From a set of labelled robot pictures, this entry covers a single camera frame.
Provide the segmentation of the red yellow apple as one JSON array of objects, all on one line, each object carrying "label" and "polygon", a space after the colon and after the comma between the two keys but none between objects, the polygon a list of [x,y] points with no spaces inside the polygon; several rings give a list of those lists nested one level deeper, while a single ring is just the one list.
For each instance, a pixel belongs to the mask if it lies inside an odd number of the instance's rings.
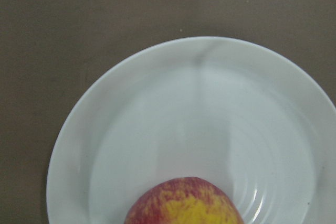
[{"label": "red yellow apple", "polygon": [[145,192],[124,223],[243,223],[228,196],[198,177],[175,178]]}]

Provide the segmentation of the white round plate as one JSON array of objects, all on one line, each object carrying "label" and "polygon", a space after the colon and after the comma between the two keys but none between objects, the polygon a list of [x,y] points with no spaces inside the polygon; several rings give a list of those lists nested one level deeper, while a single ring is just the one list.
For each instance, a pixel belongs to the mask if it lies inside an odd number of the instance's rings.
[{"label": "white round plate", "polygon": [[47,177],[50,223],[123,223],[175,177],[223,190],[245,223],[335,223],[335,106],[285,57],[222,37],[123,60],[79,99]]}]

